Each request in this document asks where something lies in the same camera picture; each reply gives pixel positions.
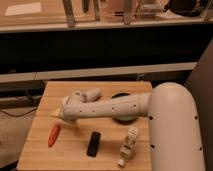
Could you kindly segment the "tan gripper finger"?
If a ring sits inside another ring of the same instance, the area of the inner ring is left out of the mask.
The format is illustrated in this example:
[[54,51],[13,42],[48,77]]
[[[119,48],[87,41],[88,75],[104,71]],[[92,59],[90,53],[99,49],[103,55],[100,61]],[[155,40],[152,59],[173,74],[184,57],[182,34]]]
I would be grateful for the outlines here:
[[55,109],[55,110],[51,113],[51,116],[52,116],[52,117],[56,117],[56,118],[60,118],[60,117],[61,117],[61,111],[62,111],[61,108]]

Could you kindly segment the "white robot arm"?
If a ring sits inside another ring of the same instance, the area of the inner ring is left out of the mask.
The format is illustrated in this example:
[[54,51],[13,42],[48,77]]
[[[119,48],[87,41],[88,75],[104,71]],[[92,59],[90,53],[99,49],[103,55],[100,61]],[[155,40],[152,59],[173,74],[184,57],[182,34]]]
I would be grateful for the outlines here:
[[195,100],[184,86],[166,82],[147,93],[99,100],[100,91],[74,91],[52,113],[65,122],[146,117],[152,171],[206,171]]

